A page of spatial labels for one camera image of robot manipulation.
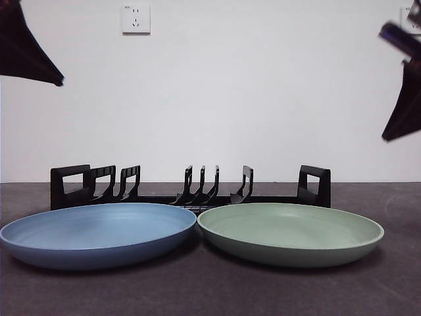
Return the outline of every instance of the dark countertop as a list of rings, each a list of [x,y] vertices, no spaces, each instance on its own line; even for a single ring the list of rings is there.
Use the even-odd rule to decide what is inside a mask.
[[[221,194],[237,184],[222,184]],[[293,195],[296,184],[256,183],[256,194]],[[142,184],[173,194],[181,184]],[[380,223],[385,237],[341,267],[285,269],[225,254],[194,234],[182,247],[131,267],[60,272],[1,252],[1,314],[421,315],[421,183],[334,183],[332,207]],[[2,184],[1,224],[49,210],[49,184]]]

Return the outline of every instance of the gray table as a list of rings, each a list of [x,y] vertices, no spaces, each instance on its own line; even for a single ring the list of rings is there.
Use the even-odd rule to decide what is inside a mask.
[[[173,194],[181,184],[142,184]],[[223,184],[222,194],[237,185]],[[256,184],[293,195],[296,184]],[[1,252],[1,314],[421,315],[421,183],[332,184],[332,207],[385,228],[380,247],[342,267],[283,269],[225,254],[197,229],[168,255],[122,269],[66,273]],[[49,209],[49,184],[2,184],[1,223]]]

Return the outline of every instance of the plate rim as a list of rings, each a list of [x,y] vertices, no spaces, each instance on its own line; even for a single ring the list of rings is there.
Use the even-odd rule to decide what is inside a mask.
[[[202,222],[201,222],[201,217],[208,213],[209,211],[215,210],[215,209],[222,209],[225,207],[232,207],[235,205],[293,205],[293,206],[301,206],[301,207],[308,207],[308,208],[317,208],[317,209],[328,209],[328,210],[333,210],[333,211],[337,211],[340,213],[347,213],[347,214],[351,214],[353,216],[356,217],[360,217],[366,221],[370,221],[371,223],[375,224],[379,229],[380,229],[380,233],[373,239],[367,241],[367,242],[361,242],[361,243],[357,243],[355,244],[355,246],[349,246],[349,247],[326,247],[326,248],[304,248],[304,247],[288,247],[288,246],[279,246],[279,245],[275,245],[275,244],[264,244],[264,243],[260,243],[260,242],[251,242],[249,240],[243,240],[243,239],[239,239],[239,238],[232,238],[226,235],[223,235],[219,232],[216,232],[212,229],[207,228]],[[264,246],[264,247],[272,247],[272,248],[277,248],[277,249],[283,249],[283,250],[307,250],[307,251],[330,251],[330,250],[349,250],[349,249],[355,249],[355,248],[360,248],[360,247],[364,247],[364,246],[369,246],[371,244],[375,244],[377,242],[379,242],[383,237],[384,237],[384,229],[383,227],[377,223],[376,221],[373,221],[372,219],[369,219],[368,217],[359,215],[359,214],[355,214],[352,212],[347,212],[347,211],[342,211],[340,209],[332,209],[330,207],[320,207],[320,206],[314,206],[314,205],[305,205],[305,204],[294,204],[294,203],[245,203],[245,204],[229,204],[229,205],[223,205],[220,207],[215,207],[213,209],[209,209],[203,213],[201,213],[198,217],[197,217],[197,224],[200,226],[200,228],[202,228],[203,230],[206,230],[207,232],[210,232],[212,234],[215,234],[219,237],[223,237],[225,239],[229,239],[229,240],[234,240],[237,242],[243,242],[246,244],[251,244],[251,245],[256,245],[256,246]]]
[[[26,246],[24,244],[18,243],[18,242],[12,242],[9,239],[5,238],[3,236],[3,231],[4,229],[6,229],[9,225],[12,225],[16,222],[19,221],[23,221],[29,217],[34,217],[34,216],[39,216],[39,215],[44,215],[46,213],[52,213],[52,212],[57,212],[57,211],[66,211],[69,209],[82,209],[85,207],[99,207],[101,205],[160,205],[160,206],[166,206],[169,208],[175,208],[175,209],[182,209],[187,213],[191,213],[194,217],[192,217],[193,222],[189,224],[189,226],[179,232],[173,233],[173,234],[169,234],[167,236],[163,236],[160,238],[156,238],[156,239],[152,239],[152,240],[148,240],[145,242],[138,242],[138,243],[134,243],[134,244],[127,244],[127,245],[121,245],[121,246],[111,246],[111,247],[96,247],[96,248],[80,248],[80,249],[60,249],[60,248],[43,248],[43,247],[30,247],[30,246]],[[185,209],[183,207],[179,207],[179,206],[175,206],[175,205],[168,205],[168,204],[160,204],[160,203],[136,203],[136,202],[127,202],[127,203],[101,203],[101,204],[92,204],[92,205],[81,205],[81,206],[74,206],[74,207],[67,207],[64,209],[54,209],[52,211],[45,211],[45,212],[41,212],[41,213],[36,213],[36,214],[32,214],[32,215],[28,215],[25,217],[22,217],[20,219],[16,219],[8,224],[6,224],[5,226],[3,226],[0,229],[0,240],[2,241],[2,243],[4,243],[4,245],[13,245],[13,246],[17,246],[20,248],[26,248],[26,249],[31,249],[31,250],[43,250],[43,251],[95,251],[95,250],[112,250],[112,249],[116,249],[116,248],[125,248],[125,247],[133,247],[133,246],[138,246],[138,245],[142,245],[142,244],[148,244],[150,242],[157,242],[158,240],[163,240],[165,238],[169,238],[178,234],[181,234],[189,229],[191,229],[197,222],[197,217],[196,214],[192,211],[190,211],[189,209]]]

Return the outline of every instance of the green plate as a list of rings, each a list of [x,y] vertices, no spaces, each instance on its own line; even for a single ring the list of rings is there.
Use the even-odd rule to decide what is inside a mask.
[[[284,267],[331,267],[358,260],[382,239],[366,217],[297,204],[250,203],[210,209],[197,222],[205,238],[238,257]]]

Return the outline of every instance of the plate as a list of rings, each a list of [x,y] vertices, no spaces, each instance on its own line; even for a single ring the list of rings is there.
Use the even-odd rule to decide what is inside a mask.
[[[282,203],[227,205],[197,223],[216,247],[240,258],[284,267],[331,267],[356,261],[382,239],[366,217],[325,207]]]
[[[9,253],[26,263],[58,270],[130,265],[180,245],[193,212],[171,205],[115,203],[71,207],[14,221],[0,230]]]

